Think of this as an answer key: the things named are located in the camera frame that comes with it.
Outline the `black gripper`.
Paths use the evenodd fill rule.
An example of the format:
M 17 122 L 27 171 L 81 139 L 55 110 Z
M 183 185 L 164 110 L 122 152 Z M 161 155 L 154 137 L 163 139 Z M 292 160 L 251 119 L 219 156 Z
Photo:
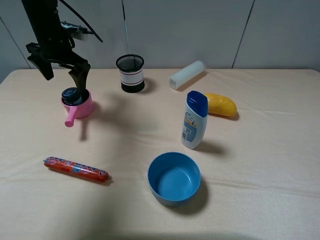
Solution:
M 29 53 L 27 59 L 47 81 L 54 77 L 51 63 L 71 66 L 69 75 L 75 82 L 82 101 L 85 102 L 89 98 L 86 85 L 91 65 L 86 59 L 73 51 L 74 47 L 75 41 L 71 37 L 68 37 L 66 41 L 48 42 L 48 45 L 31 42 L 26 45 Z

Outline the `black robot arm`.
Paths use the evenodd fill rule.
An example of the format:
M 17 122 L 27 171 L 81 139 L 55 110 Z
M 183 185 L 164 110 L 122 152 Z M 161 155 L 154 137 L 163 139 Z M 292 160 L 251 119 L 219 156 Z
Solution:
M 37 43 L 26 45 L 30 54 L 27 59 L 48 81 L 54 77 L 52 63 L 70 69 L 76 94 L 86 101 L 89 98 L 86 83 L 91 66 L 86 59 L 73 52 L 74 42 L 61 25 L 58 2 L 23 0 L 22 4 L 37 40 Z

